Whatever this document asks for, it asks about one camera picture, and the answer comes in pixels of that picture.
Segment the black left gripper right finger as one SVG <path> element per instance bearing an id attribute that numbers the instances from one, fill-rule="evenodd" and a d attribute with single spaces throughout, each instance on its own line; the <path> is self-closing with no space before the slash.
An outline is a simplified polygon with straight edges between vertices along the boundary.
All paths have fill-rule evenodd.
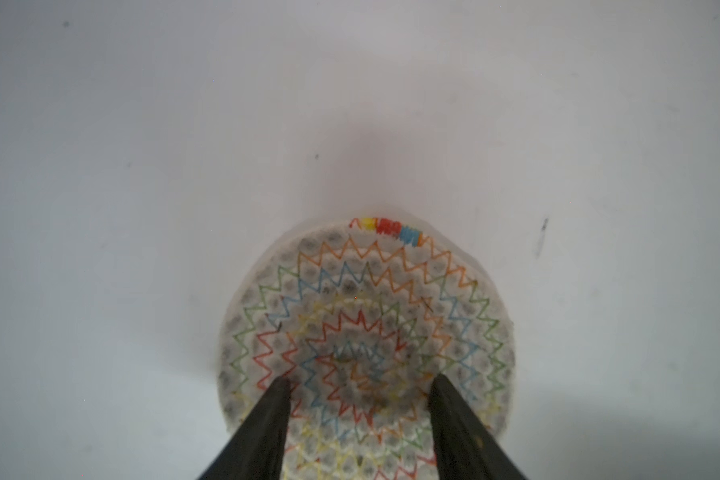
<path id="1" fill-rule="evenodd" d="M 428 409 L 440 479 L 526 479 L 443 374 L 432 381 Z"/>

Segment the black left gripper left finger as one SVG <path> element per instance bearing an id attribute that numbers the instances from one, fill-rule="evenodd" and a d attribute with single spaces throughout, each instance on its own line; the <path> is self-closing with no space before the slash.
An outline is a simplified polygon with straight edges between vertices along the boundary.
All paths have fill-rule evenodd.
<path id="1" fill-rule="evenodd" d="M 290 382 L 284 377 L 278 377 L 199 479 L 279 479 L 290 405 Z"/>

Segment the multicolour zigzag woven coaster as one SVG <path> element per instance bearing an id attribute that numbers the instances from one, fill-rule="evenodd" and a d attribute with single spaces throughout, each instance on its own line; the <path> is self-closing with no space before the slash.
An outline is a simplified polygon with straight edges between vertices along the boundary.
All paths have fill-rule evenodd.
<path id="1" fill-rule="evenodd" d="M 234 294 L 217 388 L 235 432 L 291 386 L 285 479 L 433 479 L 427 394 L 445 375 L 494 435 L 513 398 L 513 324 L 489 275 L 438 234 L 383 217 L 277 241 Z"/>

